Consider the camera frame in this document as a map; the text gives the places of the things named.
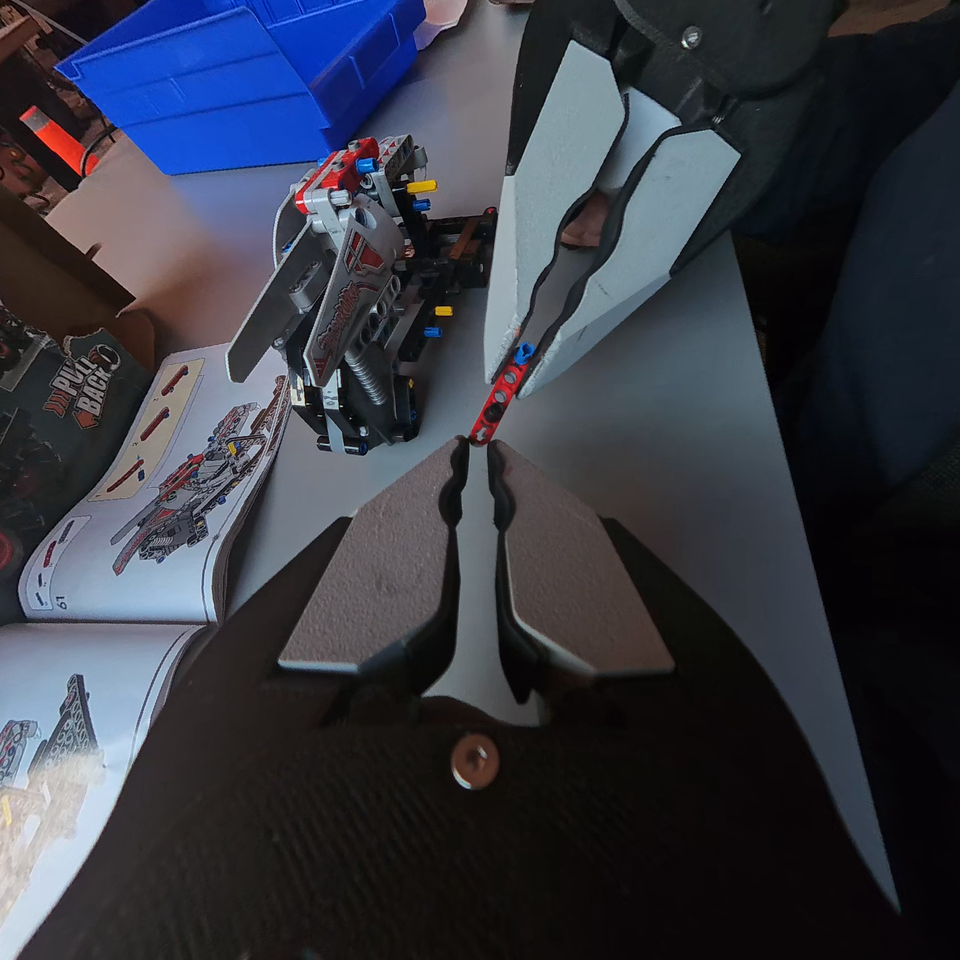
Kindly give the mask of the lego set box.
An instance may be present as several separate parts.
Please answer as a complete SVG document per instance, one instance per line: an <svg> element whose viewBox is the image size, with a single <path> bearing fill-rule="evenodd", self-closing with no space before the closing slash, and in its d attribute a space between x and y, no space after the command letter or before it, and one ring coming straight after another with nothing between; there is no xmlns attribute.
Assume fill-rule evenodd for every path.
<svg viewBox="0 0 960 960"><path fill-rule="evenodd" d="M154 374L153 333L100 323L61 340L1 307L1 624L23 620L21 572L105 472Z"/></svg>

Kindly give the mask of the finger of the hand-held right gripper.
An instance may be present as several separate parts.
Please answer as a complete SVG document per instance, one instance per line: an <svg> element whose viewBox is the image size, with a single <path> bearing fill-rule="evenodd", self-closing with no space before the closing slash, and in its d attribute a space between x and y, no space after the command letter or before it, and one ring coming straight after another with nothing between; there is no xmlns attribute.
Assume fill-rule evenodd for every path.
<svg viewBox="0 0 960 960"><path fill-rule="evenodd" d="M611 203L596 254L545 331L521 399L572 367L666 285L739 160L739 151L704 124L656 140Z"/></svg>
<svg viewBox="0 0 960 960"><path fill-rule="evenodd" d="M521 159L503 179L484 324L488 382L531 313L562 223L593 190L624 121L611 63L570 40Z"/></svg>

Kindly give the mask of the lego instruction booklet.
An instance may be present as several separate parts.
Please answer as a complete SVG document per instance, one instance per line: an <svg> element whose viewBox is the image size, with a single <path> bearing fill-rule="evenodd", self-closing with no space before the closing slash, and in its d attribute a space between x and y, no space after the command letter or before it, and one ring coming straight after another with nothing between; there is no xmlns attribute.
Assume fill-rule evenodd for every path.
<svg viewBox="0 0 960 960"><path fill-rule="evenodd" d="M287 366L172 354L99 482L34 549L2 627L1 957L108 822L183 657L223 620L230 551L280 447Z"/></svg>

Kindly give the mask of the grey red lego vehicle model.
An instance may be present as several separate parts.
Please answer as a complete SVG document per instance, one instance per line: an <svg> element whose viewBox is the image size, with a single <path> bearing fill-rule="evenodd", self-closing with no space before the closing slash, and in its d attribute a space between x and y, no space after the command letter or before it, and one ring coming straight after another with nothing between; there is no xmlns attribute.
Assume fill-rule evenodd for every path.
<svg viewBox="0 0 960 960"><path fill-rule="evenodd" d="M363 456L419 434L404 372L443 336L453 299L487 286L498 210L433 219L426 150L410 134L349 141L293 184L273 271L225 354L244 382L269 350L320 451Z"/></svg>

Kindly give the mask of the brown cardboard box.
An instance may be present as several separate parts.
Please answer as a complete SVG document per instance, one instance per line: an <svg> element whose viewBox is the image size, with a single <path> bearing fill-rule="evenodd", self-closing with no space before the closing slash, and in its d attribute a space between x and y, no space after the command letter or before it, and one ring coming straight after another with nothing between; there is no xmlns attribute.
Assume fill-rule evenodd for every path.
<svg viewBox="0 0 960 960"><path fill-rule="evenodd" d="M106 331L150 373L157 334L136 297L36 211L1 188L2 304L62 345Z"/></svg>

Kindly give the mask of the orange traffic cone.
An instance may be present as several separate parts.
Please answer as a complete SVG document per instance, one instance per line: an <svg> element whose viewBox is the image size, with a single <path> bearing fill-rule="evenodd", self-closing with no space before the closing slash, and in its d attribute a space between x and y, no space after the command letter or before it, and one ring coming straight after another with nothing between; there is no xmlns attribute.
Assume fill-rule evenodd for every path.
<svg viewBox="0 0 960 960"><path fill-rule="evenodd" d="M24 111L19 120L39 141L79 177L84 176L84 145L36 105Z"/></svg>

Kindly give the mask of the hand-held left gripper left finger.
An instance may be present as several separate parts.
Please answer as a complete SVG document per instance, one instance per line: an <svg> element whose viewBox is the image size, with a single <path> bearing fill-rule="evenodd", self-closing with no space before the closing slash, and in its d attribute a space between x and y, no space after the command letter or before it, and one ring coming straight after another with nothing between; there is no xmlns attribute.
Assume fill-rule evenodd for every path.
<svg viewBox="0 0 960 960"><path fill-rule="evenodd" d="M279 654L281 668L413 694L446 672L469 460L466 439L451 438L357 510Z"/></svg>

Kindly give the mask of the blue plastic bin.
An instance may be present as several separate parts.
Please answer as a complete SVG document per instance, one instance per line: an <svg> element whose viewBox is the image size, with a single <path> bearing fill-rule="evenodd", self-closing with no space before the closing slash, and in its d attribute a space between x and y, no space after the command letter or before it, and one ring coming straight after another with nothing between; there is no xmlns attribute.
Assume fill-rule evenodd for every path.
<svg viewBox="0 0 960 960"><path fill-rule="evenodd" d="M317 161L417 56L422 1L151 1L56 68L165 175Z"/></svg>

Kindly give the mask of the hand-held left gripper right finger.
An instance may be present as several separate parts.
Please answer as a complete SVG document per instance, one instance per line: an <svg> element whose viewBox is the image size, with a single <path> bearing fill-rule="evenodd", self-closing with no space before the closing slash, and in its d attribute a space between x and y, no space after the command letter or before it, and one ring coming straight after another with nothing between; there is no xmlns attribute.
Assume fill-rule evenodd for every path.
<svg viewBox="0 0 960 960"><path fill-rule="evenodd" d="M673 674L675 658L595 510L501 440L486 462L498 650L515 701Z"/></svg>

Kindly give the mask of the red lego beam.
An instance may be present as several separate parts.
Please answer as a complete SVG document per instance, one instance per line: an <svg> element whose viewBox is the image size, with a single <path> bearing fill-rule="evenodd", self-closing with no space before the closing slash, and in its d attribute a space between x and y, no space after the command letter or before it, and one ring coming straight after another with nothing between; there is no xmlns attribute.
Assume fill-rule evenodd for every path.
<svg viewBox="0 0 960 960"><path fill-rule="evenodd" d="M507 409L522 387L535 350L533 343L521 342L503 366L470 431L469 441L474 447L485 447L494 438Z"/></svg>

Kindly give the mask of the person's right hand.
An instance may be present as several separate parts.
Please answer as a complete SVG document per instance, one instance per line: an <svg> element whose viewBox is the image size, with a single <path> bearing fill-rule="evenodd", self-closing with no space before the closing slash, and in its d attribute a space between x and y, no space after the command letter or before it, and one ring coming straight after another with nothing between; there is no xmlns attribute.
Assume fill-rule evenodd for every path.
<svg viewBox="0 0 960 960"><path fill-rule="evenodd" d="M599 246L612 202L620 189L593 189L563 227L559 244L568 250L595 249Z"/></svg>

